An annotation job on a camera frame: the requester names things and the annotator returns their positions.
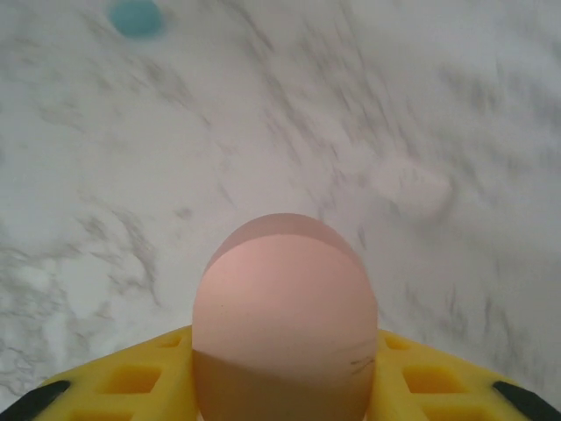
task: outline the blue object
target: blue object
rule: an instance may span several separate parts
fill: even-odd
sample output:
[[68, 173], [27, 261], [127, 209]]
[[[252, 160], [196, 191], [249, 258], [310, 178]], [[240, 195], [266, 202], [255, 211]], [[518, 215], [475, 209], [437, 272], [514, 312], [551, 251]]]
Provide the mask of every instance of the blue object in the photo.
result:
[[144, 38], [163, 30], [164, 19], [152, 0], [121, 0], [109, 10], [109, 21], [128, 38]]

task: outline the brown egg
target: brown egg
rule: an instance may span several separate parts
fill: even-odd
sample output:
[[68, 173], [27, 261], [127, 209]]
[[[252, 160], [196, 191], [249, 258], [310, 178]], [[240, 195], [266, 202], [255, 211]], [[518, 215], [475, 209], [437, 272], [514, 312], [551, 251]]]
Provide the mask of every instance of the brown egg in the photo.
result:
[[360, 258], [301, 215], [254, 219], [210, 260], [193, 309], [205, 421], [360, 421], [378, 306]]

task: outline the white marble countertop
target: white marble countertop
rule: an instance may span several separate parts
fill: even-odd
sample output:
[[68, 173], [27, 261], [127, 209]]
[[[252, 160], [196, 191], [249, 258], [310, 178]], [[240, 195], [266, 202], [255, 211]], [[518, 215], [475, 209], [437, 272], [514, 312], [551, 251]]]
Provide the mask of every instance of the white marble countertop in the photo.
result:
[[[561, 405], [561, 6], [417, 4], [168, 0], [131, 42], [101, 0], [0, 0], [0, 410], [189, 324], [282, 211], [355, 246], [382, 327]], [[451, 177], [439, 218], [373, 189], [392, 153]]]

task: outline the white blurred object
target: white blurred object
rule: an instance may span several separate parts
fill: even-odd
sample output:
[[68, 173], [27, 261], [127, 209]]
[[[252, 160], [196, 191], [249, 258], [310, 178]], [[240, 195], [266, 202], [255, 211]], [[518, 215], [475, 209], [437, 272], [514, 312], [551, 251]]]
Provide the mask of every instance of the white blurred object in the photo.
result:
[[436, 218], [451, 200], [450, 178], [404, 156], [383, 161], [373, 180], [397, 212], [415, 221]]

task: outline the eggshell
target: eggshell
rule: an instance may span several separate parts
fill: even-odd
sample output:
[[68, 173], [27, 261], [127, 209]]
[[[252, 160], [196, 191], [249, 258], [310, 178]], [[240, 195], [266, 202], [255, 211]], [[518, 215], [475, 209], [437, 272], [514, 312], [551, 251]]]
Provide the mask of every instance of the eggshell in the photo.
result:
[[368, 405], [377, 303], [360, 258], [301, 215], [255, 219], [210, 260], [193, 309], [206, 421], [359, 421]]

